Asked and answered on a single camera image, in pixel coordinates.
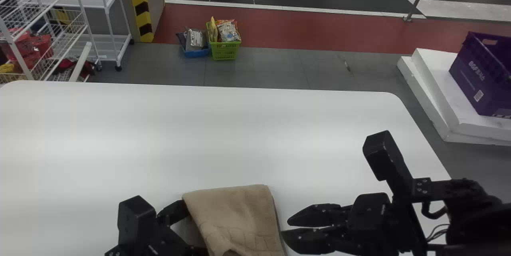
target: barcode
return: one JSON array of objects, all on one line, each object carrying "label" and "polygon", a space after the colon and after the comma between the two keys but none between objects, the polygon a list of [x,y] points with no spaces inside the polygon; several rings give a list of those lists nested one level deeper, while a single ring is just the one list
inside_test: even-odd
[{"label": "barcode", "polygon": [[477,102],[479,102],[483,96],[484,96],[484,93],[483,93],[482,91],[480,91],[480,90],[479,90],[479,91],[476,93],[476,95],[474,96],[474,99],[475,99]]}]

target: green basket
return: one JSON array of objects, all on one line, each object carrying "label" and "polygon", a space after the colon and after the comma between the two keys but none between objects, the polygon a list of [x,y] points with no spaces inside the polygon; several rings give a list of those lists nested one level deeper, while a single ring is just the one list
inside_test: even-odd
[{"label": "green basket", "polygon": [[[210,22],[206,23],[208,34],[210,31]],[[213,59],[216,61],[231,61],[235,60],[238,55],[238,48],[240,48],[241,41],[236,42],[211,42],[211,49],[213,52]]]}]

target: red item on shelf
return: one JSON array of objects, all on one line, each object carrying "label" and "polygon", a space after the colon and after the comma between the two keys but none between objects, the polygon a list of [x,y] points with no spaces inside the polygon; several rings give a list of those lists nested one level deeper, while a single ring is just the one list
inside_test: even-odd
[{"label": "red item on shelf", "polygon": [[[14,32],[20,30],[20,28],[11,28],[9,29],[9,32],[14,34]],[[31,54],[34,51],[34,47],[32,45],[32,38],[30,37],[29,32],[24,32],[20,34],[18,39],[15,41],[16,47],[18,47],[18,50],[20,51],[20,54],[22,56],[26,56],[28,54]],[[16,61],[16,56],[14,55],[14,52],[12,52],[11,47],[8,43],[3,42],[0,44],[2,47],[2,51],[4,52],[5,56],[9,58],[11,61]]]},{"label": "red item on shelf", "polygon": [[[32,52],[31,54],[24,56],[23,60],[29,69],[34,68],[39,59],[41,58],[41,54],[39,52]],[[18,71],[22,71],[22,66],[17,62],[13,61],[14,67]]]},{"label": "red item on shelf", "polygon": [[53,56],[53,48],[51,48],[51,36],[49,34],[33,36],[32,45],[39,50],[39,53],[43,58],[50,58]]}]

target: blue basket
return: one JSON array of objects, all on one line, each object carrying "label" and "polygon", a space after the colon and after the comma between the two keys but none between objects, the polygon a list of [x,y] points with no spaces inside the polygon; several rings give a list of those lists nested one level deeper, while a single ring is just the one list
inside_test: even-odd
[{"label": "blue basket", "polygon": [[469,32],[449,72],[478,114],[511,118],[511,38]]},{"label": "blue basket", "polygon": [[186,51],[186,38],[184,38],[184,33],[176,34],[177,39],[179,39],[179,43],[181,44],[181,49],[184,52],[184,56],[186,58],[204,58],[211,54],[211,46],[208,42],[208,48],[202,50],[194,50],[193,52]]}]

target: gray floor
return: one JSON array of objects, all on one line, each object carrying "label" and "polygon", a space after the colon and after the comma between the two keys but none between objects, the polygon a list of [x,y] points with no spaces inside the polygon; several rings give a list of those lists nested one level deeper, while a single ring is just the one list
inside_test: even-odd
[{"label": "gray floor", "polygon": [[396,68],[399,57],[242,47],[235,62],[214,62],[184,58],[177,45],[137,43],[128,48],[122,72],[104,64],[90,81],[391,92],[401,98],[452,178],[479,181],[488,193],[511,202],[511,147],[444,142]]}]

